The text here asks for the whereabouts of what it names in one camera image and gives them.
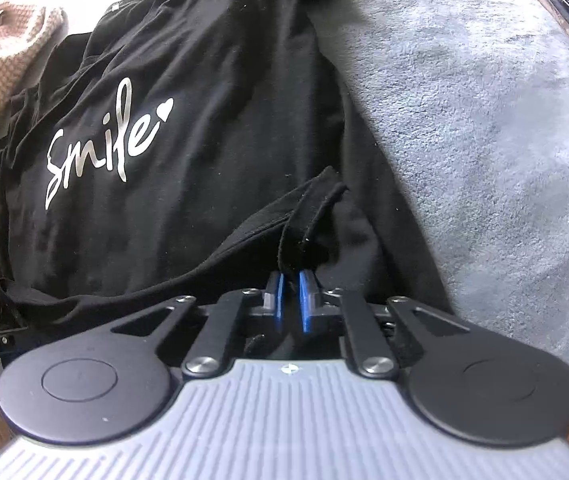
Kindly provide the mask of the black smile t-shirt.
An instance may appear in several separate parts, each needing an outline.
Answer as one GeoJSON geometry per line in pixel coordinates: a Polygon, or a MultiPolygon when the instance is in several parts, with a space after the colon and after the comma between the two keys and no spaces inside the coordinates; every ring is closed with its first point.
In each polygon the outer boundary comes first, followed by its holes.
{"type": "Polygon", "coordinates": [[[295,282],[449,310],[388,159],[321,53],[323,0],[124,0],[0,139],[0,318],[102,322],[295,282]]]}

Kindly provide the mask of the grey bed blanket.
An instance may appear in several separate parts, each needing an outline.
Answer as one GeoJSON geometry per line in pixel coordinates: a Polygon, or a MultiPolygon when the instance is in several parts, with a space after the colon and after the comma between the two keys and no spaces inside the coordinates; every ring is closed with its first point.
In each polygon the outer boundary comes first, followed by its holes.
{"type": "MultiPolygon", "coordinates": [[[[37,0],[53,50],[124,0],[37,0]]],[[[460,318],[569,364],[569,41],[535,0],[323,0],[321,53],[388,159],[460,318]]]]}

